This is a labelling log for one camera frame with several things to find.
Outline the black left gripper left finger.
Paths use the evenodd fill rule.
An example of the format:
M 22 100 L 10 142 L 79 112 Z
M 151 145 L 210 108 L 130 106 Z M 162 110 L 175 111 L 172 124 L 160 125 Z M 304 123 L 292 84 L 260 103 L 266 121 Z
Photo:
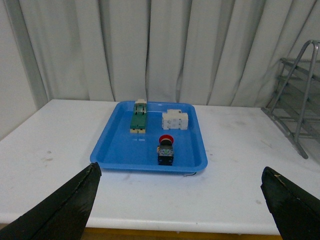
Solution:
M 51 195 L 0 231 L 2 240 L 79 240 L 101 178 L 91 163 Z

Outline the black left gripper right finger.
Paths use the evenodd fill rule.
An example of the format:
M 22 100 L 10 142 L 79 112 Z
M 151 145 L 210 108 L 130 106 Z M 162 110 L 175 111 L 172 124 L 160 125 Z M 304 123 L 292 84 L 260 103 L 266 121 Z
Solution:
M 284 240 L 320 238 L 320 200 L 280 173 L 265 167 L 261 190 Z

